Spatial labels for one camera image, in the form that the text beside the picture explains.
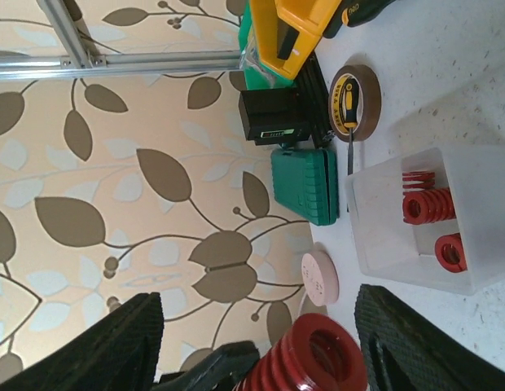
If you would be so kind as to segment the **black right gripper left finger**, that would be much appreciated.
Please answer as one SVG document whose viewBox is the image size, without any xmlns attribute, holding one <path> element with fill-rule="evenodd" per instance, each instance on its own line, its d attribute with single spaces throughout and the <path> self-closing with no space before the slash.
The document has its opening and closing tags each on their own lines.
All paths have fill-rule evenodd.
<svg viewBox="0 0 505 391">
<path fill-rule="evenodd" d="M 139 293 L 0 390 L 150 390 L 162 336 L 160 294 Z"/>
</svg>

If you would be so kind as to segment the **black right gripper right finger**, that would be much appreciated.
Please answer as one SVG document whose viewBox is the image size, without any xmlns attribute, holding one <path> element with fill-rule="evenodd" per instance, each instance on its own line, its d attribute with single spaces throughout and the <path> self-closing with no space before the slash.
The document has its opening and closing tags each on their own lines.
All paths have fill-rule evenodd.
<svg viewBox="0 0 505 391">
<path fill-rule="evenodd" d="M 355 324 L 371 390 L 505 390 L 505 372 L 387 288 L 363 284 Z"/>
</svg>

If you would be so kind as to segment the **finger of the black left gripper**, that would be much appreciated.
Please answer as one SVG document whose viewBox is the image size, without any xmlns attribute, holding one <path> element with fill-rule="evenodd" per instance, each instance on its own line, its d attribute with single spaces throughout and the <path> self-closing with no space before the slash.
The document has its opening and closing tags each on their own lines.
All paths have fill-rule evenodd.
<svg viewBox="0 0 505 391">
<path fill-rule="evenodd" d="M 224 344 L 190 370 L 163 375 L 152 389 L 232 390 L 259 359 L 259 351 L 251 340 Z"/>
</svg>

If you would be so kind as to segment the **large red spring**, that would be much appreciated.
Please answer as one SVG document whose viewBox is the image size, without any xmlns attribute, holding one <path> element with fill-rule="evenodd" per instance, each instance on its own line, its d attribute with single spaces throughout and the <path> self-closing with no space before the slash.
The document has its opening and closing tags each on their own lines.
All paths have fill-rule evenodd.
<svg viewBox="0 0 505 391">
<path fill-rule="evenodd" d="M 367 369 L 352 336 L 323 314 L 300 316 L 236 390 L 366 390 Z"/>
<path fill-rule="evenodd" d="M 403 221 L 411 225 L 443 222 L 456 218 L 455 204 L 449 187 L 404 194 Z"/>
</svg>

